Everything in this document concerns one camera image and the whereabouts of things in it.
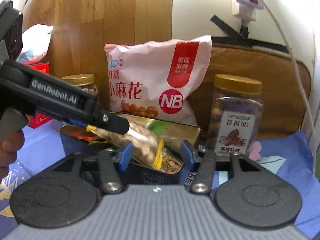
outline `white cable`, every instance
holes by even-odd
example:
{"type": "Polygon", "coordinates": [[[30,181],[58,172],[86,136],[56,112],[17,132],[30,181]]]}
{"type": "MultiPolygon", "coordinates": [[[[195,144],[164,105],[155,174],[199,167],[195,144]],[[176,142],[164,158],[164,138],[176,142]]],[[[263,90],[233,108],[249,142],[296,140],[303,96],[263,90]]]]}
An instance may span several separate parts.
{"type": "Polygon", "coordinates": [[[312,153],[312,156],[313,156],[313,173],[315,173],[316,172],[316,140],[315,140],[316,132],[315,132],[315,127],[313,125],[313,117],[312,117],[309,101],[308,101],[307,95],[306,95],[306,93],[305,93],[305,91],[303,89],[303,85],[302,85],[302,82],[301,82],[299,67],[298,67],[297,61],[296,61],[296,59],[295,59],[295,57],[293,55],[292,49],[291,49],[291,47],[289,45],[289,42],[288,42],[287,38],[285,37],[284,32],[283,32],[278,20],[276,19],[274,14],[271,12],[271,10],[268,7],[268,5],[266,5],[265,1],[264,0],[260,0],[260,1],[265,6],[265,8],[267,9],[267,11],[270,14],[271,18],[273,19],[274,23],[276,24],[279,32],[281,33],[282,38],[284,39],[285,44],[287,46],[287,50],[288,50],[288,52],[289,52],[289,54],[291,56],[291,61],[292,61],[292,64],[293,64],[294,73],[296,75],[297,84],[298,84],[298,87],[299,87],[300,94],[302,96],[303,102],[304,102],[304,104],[306,106],[306,109],[307,109],[307,115],[309,116],[309,121],[310,121],[311,128],[312,128],[312,135],[314,137],[314,140],[313,140],[314,149],[311,149],[311,153],[312,153]]]}

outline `plastic bag of peanuts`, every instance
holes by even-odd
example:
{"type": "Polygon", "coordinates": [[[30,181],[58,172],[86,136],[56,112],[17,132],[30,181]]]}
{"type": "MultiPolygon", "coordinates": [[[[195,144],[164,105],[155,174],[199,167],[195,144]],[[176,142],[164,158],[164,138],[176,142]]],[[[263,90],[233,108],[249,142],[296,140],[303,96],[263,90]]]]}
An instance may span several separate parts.
{"type": "Polygon", "coordinates": [[[186,98],[204,78],[211,46],[211,36],[135,46],[106,44],[110,109],[196,125],[186,98]]]}
{"type": "Polygon", "coordinates": [[[117,134],[110,132],[95,126],[88,125],[87,132],[92,132],[116,146],[123,146],[128,141],[132,142],[134,156],[139,162],[146,166],[150,166],[154,169],[162,168],[162,152],[164,148],[164,142],[159,139],[153,132],[148,130],[142,125],[129,120],[129,131],[124,134],[117,134]]]}

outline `white label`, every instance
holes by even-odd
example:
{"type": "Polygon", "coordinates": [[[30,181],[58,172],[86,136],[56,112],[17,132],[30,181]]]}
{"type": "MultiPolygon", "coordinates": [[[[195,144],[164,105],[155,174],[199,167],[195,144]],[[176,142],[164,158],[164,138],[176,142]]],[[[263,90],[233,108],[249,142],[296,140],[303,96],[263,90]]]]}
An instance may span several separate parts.
{"type": "Polygon", "coordinates": [[[214,148],[216,154],[224,156],[234,152],[245,154],[255,119],[254,114],[225,111],[214,148]]]}

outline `snack bag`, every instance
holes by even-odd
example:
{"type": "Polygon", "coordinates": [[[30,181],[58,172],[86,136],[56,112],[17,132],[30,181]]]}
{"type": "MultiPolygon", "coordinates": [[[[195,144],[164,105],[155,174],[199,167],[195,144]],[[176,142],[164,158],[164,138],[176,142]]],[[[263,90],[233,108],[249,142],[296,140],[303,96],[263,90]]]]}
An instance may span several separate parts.
{"type": "Polygon", "coordinates": [[[106,44],[110,109],[196,125],[186,98],[204,78],[211,46],[211,36],[135,46],[106,44]]]}

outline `tin lid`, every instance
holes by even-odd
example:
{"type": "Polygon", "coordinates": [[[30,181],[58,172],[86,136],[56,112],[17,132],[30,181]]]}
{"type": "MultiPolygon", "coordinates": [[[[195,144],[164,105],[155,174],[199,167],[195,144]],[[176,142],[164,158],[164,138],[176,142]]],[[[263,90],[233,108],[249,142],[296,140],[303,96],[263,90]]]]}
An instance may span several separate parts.
{"type": "Polygon", "coordinates": [[[67,81],[74,86],[86,86],[91,85],[95,82],[93,74],[79,74],[63,77],[62,80],[67,81]]]}
{"type": "Polygon", "coordinates": [[[214,86],[238,94],[260,95],[262,93],[262,82],[241,76],[217,74],[214,77],[214,86]]]}

